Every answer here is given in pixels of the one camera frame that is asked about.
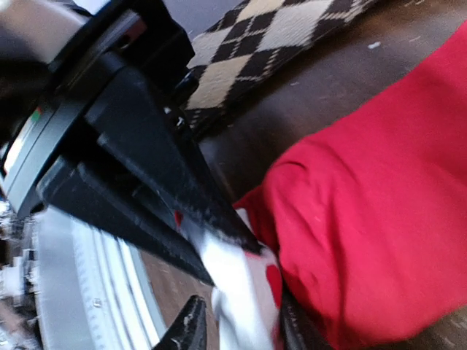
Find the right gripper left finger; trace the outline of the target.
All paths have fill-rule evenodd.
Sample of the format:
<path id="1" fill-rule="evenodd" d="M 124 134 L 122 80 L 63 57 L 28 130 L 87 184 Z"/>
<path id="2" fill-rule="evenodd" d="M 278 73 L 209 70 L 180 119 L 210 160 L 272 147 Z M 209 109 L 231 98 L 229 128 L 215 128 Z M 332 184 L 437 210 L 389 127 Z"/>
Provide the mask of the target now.
<path id="1" fill-rule="evenodd" d="M 206 302 L 192 295 L 153 350 L 206 350 Z"/>

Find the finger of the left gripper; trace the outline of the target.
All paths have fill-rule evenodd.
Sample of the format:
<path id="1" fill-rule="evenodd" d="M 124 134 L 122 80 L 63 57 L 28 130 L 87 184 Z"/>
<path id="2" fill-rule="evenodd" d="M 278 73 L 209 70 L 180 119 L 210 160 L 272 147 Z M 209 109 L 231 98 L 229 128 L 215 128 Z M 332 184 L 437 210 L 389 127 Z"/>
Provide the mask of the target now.
<path id="1" fill-rule="evenodd" d="M 106 231 L 212 286 L 193 246 L 158 215 L 132 197 L 132 176 L 123 181 L 96 161 L 75 163 L 60 156 L 38 181 L 43 202 Z"/>

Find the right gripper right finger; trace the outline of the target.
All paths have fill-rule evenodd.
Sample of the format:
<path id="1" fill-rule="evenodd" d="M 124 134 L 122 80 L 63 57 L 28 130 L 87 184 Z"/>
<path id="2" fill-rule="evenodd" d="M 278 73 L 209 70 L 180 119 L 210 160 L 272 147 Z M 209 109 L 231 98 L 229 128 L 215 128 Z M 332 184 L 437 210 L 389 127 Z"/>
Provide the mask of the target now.
<path id="1" fill-rule="evenodd" d="M 328 349 L 328 343 L 289 291 L 282 295 L 281 328 L 286 349 Z"/>

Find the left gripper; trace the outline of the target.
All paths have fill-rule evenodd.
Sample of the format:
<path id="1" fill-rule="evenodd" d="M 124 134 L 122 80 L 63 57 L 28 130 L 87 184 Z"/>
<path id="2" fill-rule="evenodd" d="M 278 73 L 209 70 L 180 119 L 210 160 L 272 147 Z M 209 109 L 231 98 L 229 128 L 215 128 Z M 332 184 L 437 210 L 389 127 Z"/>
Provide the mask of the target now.
<path id="1" fill-rule="evenodd" d="M 36 186 L 58 157 L 96 161 L 128 186 L 168 199 L 186 219 L 252 253 L 260 244 L 225 199 L 180 106 L 196 81 L 193 47 L 162 1 L 1 3 L 1 101 L 15 121 L 1 190 L 25 217 L 51 206 Z"/>

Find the red snowflake sock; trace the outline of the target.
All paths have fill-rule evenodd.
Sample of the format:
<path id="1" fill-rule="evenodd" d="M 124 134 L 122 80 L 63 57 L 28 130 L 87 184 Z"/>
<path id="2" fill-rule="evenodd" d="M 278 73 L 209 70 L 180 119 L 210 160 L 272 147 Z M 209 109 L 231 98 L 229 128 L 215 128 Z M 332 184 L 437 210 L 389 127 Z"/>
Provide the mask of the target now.
<path id="1" fill-rule="evenodd" d="M 281 349 L 285 289 L 334 349 L 410 338 L 466 304 L 466 27 L 288 149 L 236 213 L 260 254 L 176 213 L 221 349 Z"/>

